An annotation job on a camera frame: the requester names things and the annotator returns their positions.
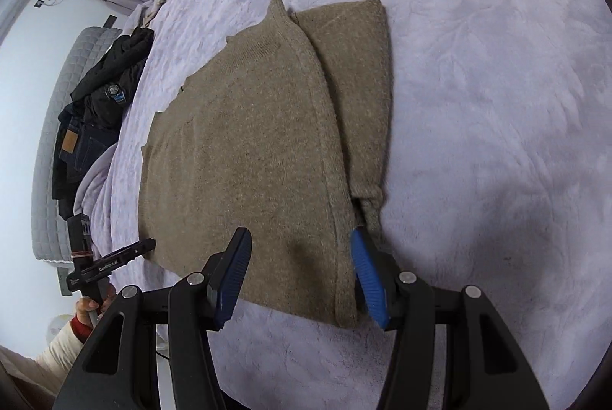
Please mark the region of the cream sleeve left forearm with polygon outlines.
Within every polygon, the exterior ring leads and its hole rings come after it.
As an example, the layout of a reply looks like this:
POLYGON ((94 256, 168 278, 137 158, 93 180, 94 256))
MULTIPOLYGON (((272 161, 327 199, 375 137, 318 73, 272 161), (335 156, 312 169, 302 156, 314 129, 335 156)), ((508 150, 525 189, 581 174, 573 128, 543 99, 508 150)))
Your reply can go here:
POLYGON ((1 347, 1 408, 52 409, 67 374, 92 333, 77 316, 58 332, 44 352, 25 357, 1 347))

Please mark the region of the person's left hand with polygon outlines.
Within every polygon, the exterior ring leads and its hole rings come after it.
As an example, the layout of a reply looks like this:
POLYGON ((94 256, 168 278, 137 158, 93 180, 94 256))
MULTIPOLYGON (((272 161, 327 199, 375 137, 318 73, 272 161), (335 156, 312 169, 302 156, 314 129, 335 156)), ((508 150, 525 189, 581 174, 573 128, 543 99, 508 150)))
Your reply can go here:
POLYGON ((109 284, 107 288, 107 294, 102 304, 98 304, 87 296, 82 296, 76 303, 76 318, 77 320, 87 326, 92 327, 92 315, 102 315, 109 309, 114 298, 116 296, 116 290, 112 284, 109 284))

